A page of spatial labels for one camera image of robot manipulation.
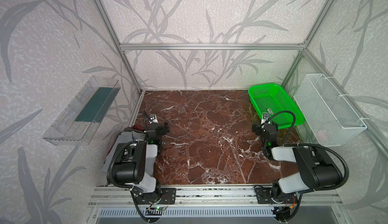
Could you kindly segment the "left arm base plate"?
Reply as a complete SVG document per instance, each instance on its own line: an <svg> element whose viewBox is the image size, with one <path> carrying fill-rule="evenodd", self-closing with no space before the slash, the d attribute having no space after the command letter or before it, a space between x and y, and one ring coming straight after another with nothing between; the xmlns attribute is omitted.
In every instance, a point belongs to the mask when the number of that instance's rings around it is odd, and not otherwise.
<svg viewBox="0 0 388 224"><path fill-rule="evenodd" d="M137 204L164 204L170 205L175 204L177 196L176 188L167 188L162 187L161 189L157 189L155 192L147 193L147 194L135 194Z"/></svg>

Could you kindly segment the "dark striped folded shirt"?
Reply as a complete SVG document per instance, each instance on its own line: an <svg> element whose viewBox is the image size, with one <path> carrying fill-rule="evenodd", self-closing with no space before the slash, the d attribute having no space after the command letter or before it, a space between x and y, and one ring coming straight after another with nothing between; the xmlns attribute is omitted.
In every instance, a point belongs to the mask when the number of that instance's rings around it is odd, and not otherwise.
<svg viewBox="0 0 388 224"><path fill-rule="evenodd" d="M143 134L144 130L139 130L139 129L134 129L134 128L127 127L127 128L125 128L123 130L123 132L136 132L136 133Z"/></svg>

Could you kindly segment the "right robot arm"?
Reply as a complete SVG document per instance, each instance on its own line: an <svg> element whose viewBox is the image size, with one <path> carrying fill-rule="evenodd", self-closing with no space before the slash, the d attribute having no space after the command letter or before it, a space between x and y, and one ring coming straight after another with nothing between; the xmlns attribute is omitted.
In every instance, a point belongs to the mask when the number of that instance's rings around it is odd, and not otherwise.
<svg viewBox="0 0 388 224"><path fill-rule="evenodd" d="M262 152L269 160L295 163L298 172L275 180L271 188L257 192L264 200L285 203L296 194L333 190L349 178L349 167L335 151L317 144L283 145L277 143L278 128L269 123L253 124L260 136Z"/></svg>

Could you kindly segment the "grey long sleeve shirt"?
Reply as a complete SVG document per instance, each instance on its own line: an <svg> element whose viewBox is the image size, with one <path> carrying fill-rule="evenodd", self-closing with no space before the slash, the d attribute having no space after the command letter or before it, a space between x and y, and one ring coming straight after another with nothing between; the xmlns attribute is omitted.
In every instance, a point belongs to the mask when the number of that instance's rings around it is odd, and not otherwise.
<svg viewBox="0 0 388 224"><path fill-rule="evenodd" d="M116 139L116 142L114 143L111 151L107 155L106 161L105 161L101 171L105 172L105 173L108 171L109 164L111 163L113 155L118 147L118 144L128 143L131 141L143 141L144 139L145 139L145 133L143 133L143 132L140 132L140 133L135 132L135 131L121 132L119 134L118 138Z"/></svg>

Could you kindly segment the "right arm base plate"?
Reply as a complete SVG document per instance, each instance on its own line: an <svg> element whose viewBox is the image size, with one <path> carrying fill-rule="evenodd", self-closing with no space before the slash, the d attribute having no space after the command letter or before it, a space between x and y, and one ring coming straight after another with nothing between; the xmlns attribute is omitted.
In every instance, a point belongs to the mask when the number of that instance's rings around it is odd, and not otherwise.
<svg viewBox="0 0 388 224"><path fill-rule="evenodd" d="M255 186L254 191L259 204L294 205L298 202L296 193L284 193L278 186Z"/></svg>

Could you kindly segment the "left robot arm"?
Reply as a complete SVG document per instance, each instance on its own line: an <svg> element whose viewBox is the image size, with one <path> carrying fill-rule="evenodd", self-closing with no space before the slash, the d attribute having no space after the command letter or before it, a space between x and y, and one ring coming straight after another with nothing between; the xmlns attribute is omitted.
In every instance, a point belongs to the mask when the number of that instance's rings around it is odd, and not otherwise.
<svg viewBox="0 0 388 224"><path fill-rule="evenodd" d="M163 150L162 137L169 132L168 123L157 122L143 130L124 129L106 161L107 183L139 196L159 198L161 187L153 177L154 164Z"/></svg>

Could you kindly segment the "clear plastic wall tray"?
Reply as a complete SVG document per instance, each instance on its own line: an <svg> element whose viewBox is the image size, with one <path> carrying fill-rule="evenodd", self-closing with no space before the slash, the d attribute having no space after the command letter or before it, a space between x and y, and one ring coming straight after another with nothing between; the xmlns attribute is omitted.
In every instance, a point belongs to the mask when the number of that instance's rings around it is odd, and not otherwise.
<svg viewBox="0 0 388 224"><path fill-rule="evenodd" d="M87 146L120 89L117 79L91 76L42 138L55 146Z"/></svg>

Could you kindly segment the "green plastic basket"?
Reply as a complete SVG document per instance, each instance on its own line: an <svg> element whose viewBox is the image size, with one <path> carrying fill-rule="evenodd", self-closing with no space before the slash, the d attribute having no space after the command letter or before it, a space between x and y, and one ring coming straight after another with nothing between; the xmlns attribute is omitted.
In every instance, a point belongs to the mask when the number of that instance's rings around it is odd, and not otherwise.
<svg viewBox="0 0 388 224"><path fill-rule="evenodd" d="M299 107L280 85L267 83L253 86L248 89L248 94L260 119L265 113L274 115L282 112L270 121L272 124L278 125L280 130L292 126L293 116L289 112L292 112L296 117L295 127L305 122L305 117Z"/></svg>

